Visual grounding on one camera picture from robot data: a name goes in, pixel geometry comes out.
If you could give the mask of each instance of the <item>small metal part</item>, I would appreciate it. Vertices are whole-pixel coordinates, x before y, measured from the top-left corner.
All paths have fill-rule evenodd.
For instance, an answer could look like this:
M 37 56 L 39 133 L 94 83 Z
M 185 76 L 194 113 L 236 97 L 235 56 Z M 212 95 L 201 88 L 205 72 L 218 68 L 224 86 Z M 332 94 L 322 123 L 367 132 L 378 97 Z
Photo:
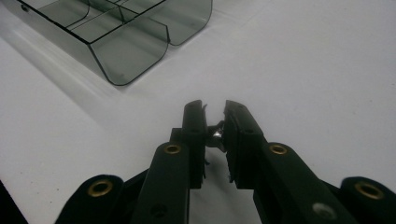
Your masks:
M 178 145 L 170 145 L 170 146 L 167 146 L 167 147 L 164 149 L 164 151 L 165 151 L 166 153 L 171 154 L 171 155 L 179 153 L 180 150 L 181 150 L 181 147 L 178 146 Z
M 284 155 L 284 154 L 288 153 L 288 150 L 285 147 L 282 147 L 280 145 L 271 145 L 270 150 L 278 155 Z
M 113 189 L 113 183 L 108 179 L 100 179 L 88 188 L 88 194 L 94 198 L 108 194 Z
M 381 200 L 384 198 L 384 192 L 382 192 L 381 189 L 363 181 L 356 183 L 355 189 L 362 195 L 374 200 Z

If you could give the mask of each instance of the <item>clear plastic tray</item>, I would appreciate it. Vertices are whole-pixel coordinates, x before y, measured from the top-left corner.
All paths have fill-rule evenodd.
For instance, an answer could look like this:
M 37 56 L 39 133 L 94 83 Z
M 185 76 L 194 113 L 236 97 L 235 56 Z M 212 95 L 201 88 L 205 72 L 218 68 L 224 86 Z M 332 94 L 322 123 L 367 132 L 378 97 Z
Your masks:
M 209 21 L 212 0 L 3 0 L 47 39 L 126 85 Z

